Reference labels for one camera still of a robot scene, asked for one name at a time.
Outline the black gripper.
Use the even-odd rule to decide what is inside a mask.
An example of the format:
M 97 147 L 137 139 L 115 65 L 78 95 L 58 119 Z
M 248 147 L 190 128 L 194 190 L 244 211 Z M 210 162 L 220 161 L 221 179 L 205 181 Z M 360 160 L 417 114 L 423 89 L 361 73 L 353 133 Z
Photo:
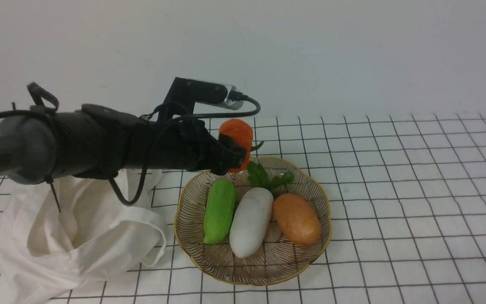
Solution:
M 210 170 L 222 176 L 239 169 L 247 154 L 247 149 L 231 136 L 221 133 L 215 139 L 202 120 L 183 120 L 165 129 L 158 122 L 152 126 L 156 145 L 148 154 L 150 169 Z

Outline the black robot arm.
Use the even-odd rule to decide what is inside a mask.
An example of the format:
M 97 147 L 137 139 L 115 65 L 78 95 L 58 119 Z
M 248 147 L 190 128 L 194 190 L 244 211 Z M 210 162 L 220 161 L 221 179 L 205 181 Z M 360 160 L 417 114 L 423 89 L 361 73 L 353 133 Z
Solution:
M 214 138 L 203 121 L 152 122 L 85 104 L 74 112 L 0 112 L 0 176 L 35 185 L 66 176 L 114 178 L 121 169 L 211 171 L 239 167 L 247 150 L 228 136 Z

